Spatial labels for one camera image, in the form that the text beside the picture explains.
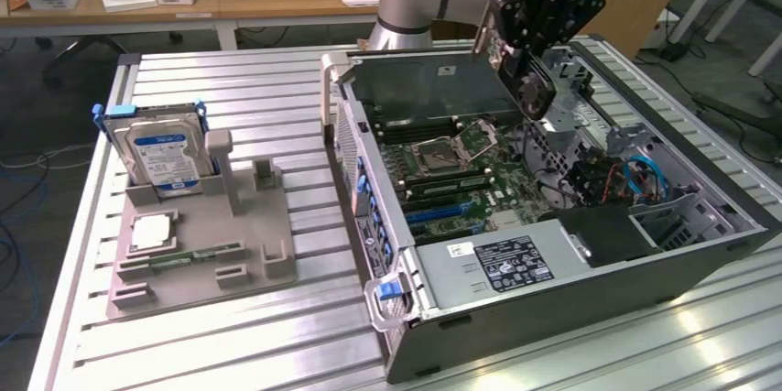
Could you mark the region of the low-profile graphics card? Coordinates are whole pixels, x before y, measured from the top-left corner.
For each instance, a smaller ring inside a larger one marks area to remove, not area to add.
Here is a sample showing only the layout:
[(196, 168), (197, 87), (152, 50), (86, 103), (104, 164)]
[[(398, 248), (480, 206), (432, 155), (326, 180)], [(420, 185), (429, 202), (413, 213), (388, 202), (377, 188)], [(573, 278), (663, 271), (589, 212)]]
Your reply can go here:
[(551, 17), (544, 0), (488, 0), (472, 45), (472, 57), (485, 57), (531, 120), (543, 118), (556, 87), (543, 64), (543, 53), (555, 41), (543, 30)]

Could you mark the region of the metal socket cover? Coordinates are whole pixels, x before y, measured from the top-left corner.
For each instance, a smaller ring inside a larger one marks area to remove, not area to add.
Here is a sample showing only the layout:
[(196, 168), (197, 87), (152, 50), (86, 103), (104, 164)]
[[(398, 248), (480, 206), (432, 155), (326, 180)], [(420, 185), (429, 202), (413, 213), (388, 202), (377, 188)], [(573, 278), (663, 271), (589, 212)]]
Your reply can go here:
[(456, 154), (465, 162), (472, 162), (497, 143), (497, 133), (485, 119), (476, 119), (452, 138)]

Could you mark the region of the black chair base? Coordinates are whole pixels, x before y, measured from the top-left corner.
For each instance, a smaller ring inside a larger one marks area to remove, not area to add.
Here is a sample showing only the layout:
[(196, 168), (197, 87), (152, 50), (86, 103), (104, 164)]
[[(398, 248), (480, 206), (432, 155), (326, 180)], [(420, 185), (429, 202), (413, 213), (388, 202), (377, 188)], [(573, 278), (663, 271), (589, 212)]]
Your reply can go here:
[[(177, 45), (182, 42), (182, 35), (180, 32), (166, 32), (169, 43)], [(50, 38), (34, 37), (34, 43), (38, 49), (52, 49), (53, 43)], [(118, 55), (129, 53), (120, 42), (110, 35), (88, 35), (78, 37), (77, 40), (65, 47), (41, 70), (41, 81), (46, 88), (56, 89), (62, 86), (62, 80), (53, 75), (53, 71), (64, 65), (68, 61), (92, 45), (102, 45)]]
[(736, 121), (782, 138), (782, 109), (772, 109), (767, 115), (756, 115), (735, 105), (723, 103), (719, 99), (697, 92), (692, 94), (691, 100), (699, 106), (716, 111), (724, 116), (732, 117)]

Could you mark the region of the CPU socket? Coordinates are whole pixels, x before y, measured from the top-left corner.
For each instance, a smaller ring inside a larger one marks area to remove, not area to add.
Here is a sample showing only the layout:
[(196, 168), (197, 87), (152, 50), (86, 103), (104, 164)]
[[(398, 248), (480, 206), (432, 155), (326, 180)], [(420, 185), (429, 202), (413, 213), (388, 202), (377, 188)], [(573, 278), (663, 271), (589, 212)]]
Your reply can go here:
[(438, 136), (410, 145), (420, 172), (440, 175), (472, 169), (469, 155), (457, 136)]

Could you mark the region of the green motherboard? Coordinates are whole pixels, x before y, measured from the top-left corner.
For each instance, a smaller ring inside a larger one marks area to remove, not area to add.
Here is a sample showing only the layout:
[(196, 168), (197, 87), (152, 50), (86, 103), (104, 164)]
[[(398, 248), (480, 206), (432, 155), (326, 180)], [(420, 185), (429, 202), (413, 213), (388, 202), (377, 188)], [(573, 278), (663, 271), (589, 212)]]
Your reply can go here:
[[(493, 176), (493, 183), (481, 190), (444, 193), (425, 198), (408, 198), (400, 191), (406, 178), (422, 178), (410, 152), (410, 145), (438, 136), (456, 134), (479, 118), (493, 125), (499, 143), (472, 162), (472, 169)], [(404, 221), (405, 215), (457, 204), (469, 205), (456, 217), (425, 223), (406, 223), (417, 244), (493, 232), (535, 223), (559, 208), (559, 199), (548, 199), (540, 186), (543, 172), (521, 161), (521, 127), (505, 124), (496, 114), (451, 115), (418, 121), (377, 122), (373, 135), (384, 169), (390, 179)]]

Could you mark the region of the dark RAM stick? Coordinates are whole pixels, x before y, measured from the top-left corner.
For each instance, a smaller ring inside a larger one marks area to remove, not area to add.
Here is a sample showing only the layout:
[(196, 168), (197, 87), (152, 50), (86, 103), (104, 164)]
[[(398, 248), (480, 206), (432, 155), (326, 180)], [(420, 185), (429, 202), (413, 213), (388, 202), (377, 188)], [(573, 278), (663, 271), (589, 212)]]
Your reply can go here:
[(433, 197), (444, 193), (481, 190), (491, 186), (493, 179), (492, 174), (485, 174), (481, 170), (406, 178), (400, 183), (400, 191), (408, 198)]

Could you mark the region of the blue expansion slot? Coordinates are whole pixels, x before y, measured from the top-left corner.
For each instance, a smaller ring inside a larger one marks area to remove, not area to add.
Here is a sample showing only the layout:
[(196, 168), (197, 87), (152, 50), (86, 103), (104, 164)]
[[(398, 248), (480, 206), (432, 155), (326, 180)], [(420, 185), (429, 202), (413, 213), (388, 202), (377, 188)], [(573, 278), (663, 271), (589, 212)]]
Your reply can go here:
[(457, 204), (452, 206), (440, 207), (421, 212), (413, 212), (405, 215), (406, 223), (425, 223), (438, 219), (460, 216), (469, 205)]

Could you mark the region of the silver disk bay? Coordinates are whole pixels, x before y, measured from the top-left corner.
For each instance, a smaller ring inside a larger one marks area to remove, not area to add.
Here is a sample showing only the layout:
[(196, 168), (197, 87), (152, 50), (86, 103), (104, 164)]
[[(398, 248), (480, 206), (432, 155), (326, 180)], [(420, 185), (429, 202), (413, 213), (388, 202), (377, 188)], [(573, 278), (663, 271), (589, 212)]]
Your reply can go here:
[(633, 205), (629, 216), (663, 251), (735, 233), (735, 228), (715, 206), (697, 194), (687, 194), (657, 205)]

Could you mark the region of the grey power supply unit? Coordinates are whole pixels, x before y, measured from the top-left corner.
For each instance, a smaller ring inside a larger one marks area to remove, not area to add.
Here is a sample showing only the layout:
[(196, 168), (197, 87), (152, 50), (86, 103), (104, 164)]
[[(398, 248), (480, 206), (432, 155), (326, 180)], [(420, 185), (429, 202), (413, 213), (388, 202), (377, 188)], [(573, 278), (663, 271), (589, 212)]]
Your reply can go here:
[(589, 271), (557, 220), (413, 248), (414, 268), (438, 310), (549, 287)]

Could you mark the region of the hard disk in blue caddy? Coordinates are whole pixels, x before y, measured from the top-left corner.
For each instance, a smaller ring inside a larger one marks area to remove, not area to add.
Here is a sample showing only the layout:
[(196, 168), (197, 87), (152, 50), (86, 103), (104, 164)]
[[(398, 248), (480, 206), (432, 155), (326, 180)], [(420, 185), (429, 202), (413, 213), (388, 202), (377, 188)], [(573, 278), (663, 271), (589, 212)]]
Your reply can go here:
[(130, 183), (162, 199), (197, 194), (214, 174), (205, 147), (206, 108), (192, 103), (93, 105), (93, 123), (120, 156)]

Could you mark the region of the black open PC case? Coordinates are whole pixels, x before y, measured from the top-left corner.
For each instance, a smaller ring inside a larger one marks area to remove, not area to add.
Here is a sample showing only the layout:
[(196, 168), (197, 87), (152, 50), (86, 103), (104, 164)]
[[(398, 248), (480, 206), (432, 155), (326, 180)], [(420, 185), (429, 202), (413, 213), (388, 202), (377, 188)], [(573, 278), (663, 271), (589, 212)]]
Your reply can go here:
[[(485, 59), (473, 58), (468, 48), (342, 49), (322, 57), (325, 152), (384, 377), (392, 383), (665, 304), (782, 238), (782, 217), (771, 211), (782, 193), (763, 187), (759, 173), (672, 96), (601, 41), (579, 39), (553, 49), (571, 49), (593, 74), (591, 101), (611, 126), (604, 150), (580, 141), (575, 149), (553, 150), (539, 121), (520, 112)], [(422, 244), (404, 221), (373, 124), (472, 114), (496, 114), (521, 127), (521, 161), (543, 172), (545, 197), (559, 199), (559, 208), (536, 223), (560, 222), (589, 271), (547, 288), (438, 310), (413, 265), (413, 248)], [(361, 180), (370, 184), (368, 200), (357, 195)], [(759, 196), (751, 188), (761, 189)], [(705, 198), (735, 233), (663, 251), (629, 207), (687, 194)], [(393, 246), (389, 266), (384, 243)], [(390, 281), (402, 295), (378, 301), (376, 287)]]

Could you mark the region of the grey parts rack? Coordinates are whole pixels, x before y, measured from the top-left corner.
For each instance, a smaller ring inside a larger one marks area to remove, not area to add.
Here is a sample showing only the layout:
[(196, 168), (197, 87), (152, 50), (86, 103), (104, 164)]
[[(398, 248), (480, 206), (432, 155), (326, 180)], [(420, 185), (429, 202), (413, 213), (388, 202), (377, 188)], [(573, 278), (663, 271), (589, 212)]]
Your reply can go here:
[[(296, 256), (280, 169), (268, 159), (233, 170), (230, 133), (205, 134), (218, 171), (197, 194), (160, 198), (152, 186), (128, 186), (108, 287), (106, 315), (130, 320), (272, 290), (296, 281)], [(153, 248), (130, 245), (137, 218), (164, 214), (170, 236)], [(190, 266), (153, 270), (149, 260), (177, 252), (226, 248)]]

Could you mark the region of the silver CPU chip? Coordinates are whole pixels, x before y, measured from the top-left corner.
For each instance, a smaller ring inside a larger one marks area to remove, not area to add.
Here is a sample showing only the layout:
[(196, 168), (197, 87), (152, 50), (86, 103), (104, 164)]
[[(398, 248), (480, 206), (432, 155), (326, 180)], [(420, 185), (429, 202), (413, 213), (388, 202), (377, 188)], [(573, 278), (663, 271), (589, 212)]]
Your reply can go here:
[(170, 236), (170, 219), (166, 215), (150, 215), (136, 219), (132, 227), (130, 245), (136, 249), (161, 246)]

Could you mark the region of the green RAM stick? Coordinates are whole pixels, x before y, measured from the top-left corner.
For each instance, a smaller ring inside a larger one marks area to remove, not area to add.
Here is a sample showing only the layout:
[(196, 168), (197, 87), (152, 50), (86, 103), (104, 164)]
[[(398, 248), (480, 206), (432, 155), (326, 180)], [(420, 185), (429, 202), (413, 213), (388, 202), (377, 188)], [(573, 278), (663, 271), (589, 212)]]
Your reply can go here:
[(153, 270), (190, 266), (198, 263), (212, 261), (220, 252), (226, 248), (208, 248), (205, 250), (177, 252), (169, 255), (160, 255), (149, 260), (149, 266)]

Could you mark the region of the silver drive bracket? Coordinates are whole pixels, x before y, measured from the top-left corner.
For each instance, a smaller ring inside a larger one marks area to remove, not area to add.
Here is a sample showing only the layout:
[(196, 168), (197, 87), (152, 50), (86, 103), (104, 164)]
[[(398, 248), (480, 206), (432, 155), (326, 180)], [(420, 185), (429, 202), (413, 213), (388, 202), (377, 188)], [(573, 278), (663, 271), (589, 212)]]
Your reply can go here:
[(607, 148), (608, 121), (591, 101), (592, 72), (571, 49), (544, 52), (531, 72), (531, 104), (548, 145), (556, 151), (587, 147)]

